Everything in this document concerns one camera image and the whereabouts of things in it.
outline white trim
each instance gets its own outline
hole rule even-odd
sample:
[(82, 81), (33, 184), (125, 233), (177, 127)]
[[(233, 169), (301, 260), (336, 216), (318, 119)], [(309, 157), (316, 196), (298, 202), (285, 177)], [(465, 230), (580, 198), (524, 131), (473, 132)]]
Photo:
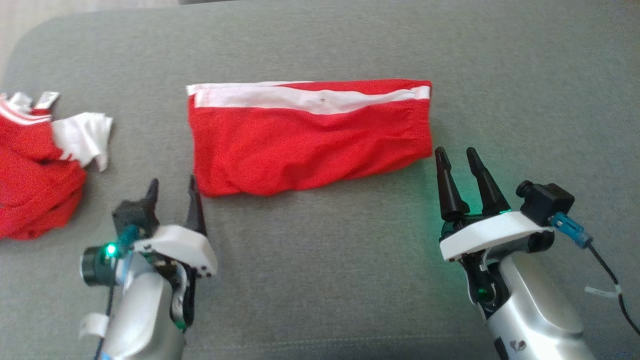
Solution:
[(313, 83), (313, 81), (260, 81), (258, 83), (208, 83), (208, 84), (193, 84), (187, 86), (187, 94), (189, 96), (207, 89), (220, 89), (220, 88), (239, 88), (241, 86), (278, 86), (285, 84), (300, 84), (300, 83)]
[(41, 122), (48, 122), (51, 120), (51, 115), (27, 115), (19, 113), (9, 107), (6, 102), (6, 94), (0, 94), (0, 115), (7, 120), (10, 120), (20, 125), (35, 125)]
[(429, 99), (430, 92), (429, 86), (417, 86), (377, 95), (357, 91), (299, 90), (284, 86), (242, 86), (199, 91), (196, 93), (195, 107), (280, 108), (307, 111), (316, 115), (331, 115), (393, 101)]

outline blue connector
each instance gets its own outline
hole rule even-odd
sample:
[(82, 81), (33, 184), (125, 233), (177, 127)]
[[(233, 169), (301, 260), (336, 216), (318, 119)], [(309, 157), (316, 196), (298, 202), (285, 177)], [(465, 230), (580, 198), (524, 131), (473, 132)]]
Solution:
[(561, 211), (558, 211), (551, 218), (551, 226), (569, 236), (580, 249), (586, 248), (593, 241), (593, 236), (589, 235), (574, 219)]

